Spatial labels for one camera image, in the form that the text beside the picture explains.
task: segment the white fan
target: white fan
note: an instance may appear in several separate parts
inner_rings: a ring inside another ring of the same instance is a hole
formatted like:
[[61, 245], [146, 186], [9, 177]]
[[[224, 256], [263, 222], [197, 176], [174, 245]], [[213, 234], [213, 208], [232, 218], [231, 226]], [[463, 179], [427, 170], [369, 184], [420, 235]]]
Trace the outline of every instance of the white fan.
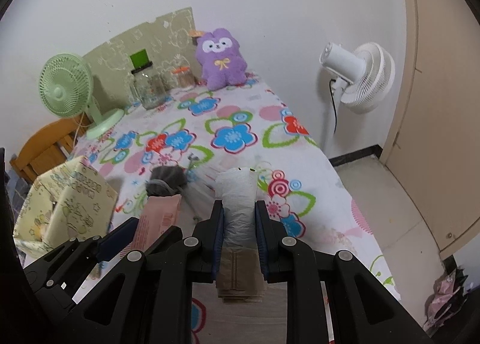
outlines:
[[320, 56], [320, 62], [337, 75], [334, 83], [330, 82], [335, 123], [330, 120], [327, 122], [327, 134], [322, 145], [322, 150], [326, 153], [337, 128], [340, 103], [357, 114], [372, 111], [392, 88], [395, 62], [375, 42], [360, 45], [353, 53], [329, 42]]

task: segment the floral tablecloth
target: floral tablecloth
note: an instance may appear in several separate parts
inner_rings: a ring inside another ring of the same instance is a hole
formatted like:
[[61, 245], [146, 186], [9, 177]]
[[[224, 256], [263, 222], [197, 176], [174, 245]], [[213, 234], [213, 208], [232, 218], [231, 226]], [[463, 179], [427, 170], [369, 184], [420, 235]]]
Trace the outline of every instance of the floral tablecloth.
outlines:
[[[259, 198], [265, 200], [270, 217], [281, 221], [289, 235], [317, 251], [351, 251], [399, 297], [382, 252], [338, 174], [305, 127], [253, 73], [248, 74], [246, 84], [215, 92], [201, 86], [189, 92], [172, 91], [168, 101], [153, 110], [133, 105], [103, 137], [94, 141], [81, 138], [73, 153], [78, 155], [86, 156], [119, 191], [111, 228], [141, 214], [147, 199], [145, 181], [153, 167], [188, 168], [189, 156], [194, 155], [198, 160], [193, 162], [194, 171], [189, 172], [192, 186], [208, 185], [215, 172], [232, 167], [255, 168]], [[201, 217], [208, 218], [211, 206], [199, 209], [202, 205], [195, 196], [189, 196], [188, 202], [201, 211]], [[195, 213], [187, 206], [182, 201], [178, 224], [184, 236], [189, 236], [195, 225]], [[86, 283], [77, 300], [93, 284]], [[285, 305], [286, 290], [281, 286], [270, 287], [260, 313], [259, 309], [249, 309], [256, 305], [223, 305], [214, 287], [197, 285], [192, 304], [193, 342], [210, 334], [218, 336], [219, 331], [222, 342], [238, 341], [239, 332], [243, 342], [257, 342], [264, 334], [268, 340], [263, 342], [282, 340]], [[259, 321], [272, 328], [278, 324], [278, 329], [273, 329], [276, 333], [264, 332], [266, 328], [260, 328]], [[245, 336], [248, 332], [251, 340]]]

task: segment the door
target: door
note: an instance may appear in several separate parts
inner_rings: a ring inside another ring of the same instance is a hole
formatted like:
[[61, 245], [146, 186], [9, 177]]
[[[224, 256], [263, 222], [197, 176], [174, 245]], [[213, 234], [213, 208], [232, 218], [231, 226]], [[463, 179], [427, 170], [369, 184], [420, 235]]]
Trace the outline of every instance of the door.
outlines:
[[417, 0], [410, 99], [386, 165], [444, 258], [480, 228], [480, 25], [464, 0]]

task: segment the fan base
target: fan base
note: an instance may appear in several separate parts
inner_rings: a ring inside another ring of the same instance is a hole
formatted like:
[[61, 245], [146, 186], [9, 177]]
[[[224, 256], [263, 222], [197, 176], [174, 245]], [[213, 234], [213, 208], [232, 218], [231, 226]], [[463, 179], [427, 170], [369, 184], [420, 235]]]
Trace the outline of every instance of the fan base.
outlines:
[[115, 126], [120, 121], [125, 112], [118, 108], [110, 110], [102, 115], [102, 122], [94, 123], [87, 130], [87, 139], [92, 140], [105, 134], [110, 128]]

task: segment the yellow bow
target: yellow bow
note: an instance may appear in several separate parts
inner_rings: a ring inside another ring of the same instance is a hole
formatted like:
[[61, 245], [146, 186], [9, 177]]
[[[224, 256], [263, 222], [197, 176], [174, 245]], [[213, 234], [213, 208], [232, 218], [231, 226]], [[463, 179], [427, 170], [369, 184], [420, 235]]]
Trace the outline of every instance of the yellow bow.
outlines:
[[215, 65], [220, 66], [220, 70], [224, 68], [229, 68], [227, 67], [227, 64], [230, 63], [230, 59], [228, 57], [225, 57], [223, 60], [215, 60]]

